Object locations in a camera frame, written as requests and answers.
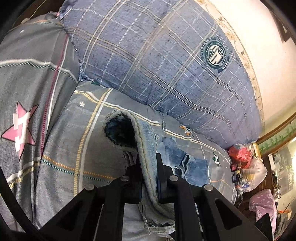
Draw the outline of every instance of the plaid bedding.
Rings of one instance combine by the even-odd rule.
[[[223,148],[258,138],[259,111],[233,46],[194,0],[67,0],[60,18],[93,80]]]

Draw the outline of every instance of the silver rivet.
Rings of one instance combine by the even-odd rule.
[[[213,190],[213,186],[210,185],[210,184],[206,184],[206,185],[204,186],[204,189],[207,190],[207,191],[212,191],[212,190]]]
[[[89,184],[89,185],[85,186],[85,190],[87,190],[87,191],[91,191],[93,189],[94,189],[94,185],[93,184]]]
[[[175,176],[175,175],[172,175],[172,176],[170,176],[170,180],[173,181],[173,182],[176,182],[176,181],[179,180],[179,178],[177,176]]]
[[[122,176],[120,180],[122,180],[123,182],[127,182],[129,181],[129,176]]]

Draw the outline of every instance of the red plastic bag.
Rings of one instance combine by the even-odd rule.
[[[241,163],[242,168],[249,168],[252,160],[252,153],[248,150],[247,147],[241,144],[233,145],[229,149],[228,154],[233,162],[237,164]]]

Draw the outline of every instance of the green dashed stripe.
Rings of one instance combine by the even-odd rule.
[[[70,175],[74,176],[74,172],[70,172],[70,171],[62,169],[60,167],[57,167],[57,166],[53,165],[52,163],[50,163],[50,162],[48,162],[47,160],[44,160],[44,159],[41,159],[41,161],[43,163],[45,163],[46,165],[49,165],[50,167],[52,167],[52,168],[54,168],[54,169],[56,169],[58,171],[61,171],[61,172],[64,172],[64,173],[67,173],[67,174],[70,174]],[[82,177],[86,178],[86,179],[92,179],[92,180],[95,180],[95,181],[104,182],[104,183],[111,183],[110,181],[100,179],[100,178],[97,178],[97,177],[90,177],[90,176],[85,176],[85,175],[83,175]]]
[[[48,67],[50,70],[55,70],[56,68],[54,68],[53,66],[51,66],[50,64],[46,64],[46,65],[38,65],[38,64],[34,64],[34,63],[31,63],[31,62],[23,62],[23,63],[12,63],[12,64],[3,64],[3,65],[1,65],[0,66],[0,68],[2,68],[2,67],[14,67],[14,66],[18,66],[18,65],[23,65],[23,64],[27,64],[27,65],[30,65],[30,66],[32,66],[33,68],[39,68],[39,69],[41,69],[41,68],[45,68],[45,67]],[[66,75],[68,75],[69,77],[70,77],[70,79],[74,82],[74,83],[76,83],[76,80],[68,73],[68,72],[66,72],[66,71],[64,71],[64,70],[60,70],[60,72],[61,73],[63,73],[63,74],[66,74]]]

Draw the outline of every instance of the white wall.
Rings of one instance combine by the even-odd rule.
[[[296,46],[282,43],[269,10],[259,0],[211,0],[240,38],[261,92],[265,133],[296,111]]]

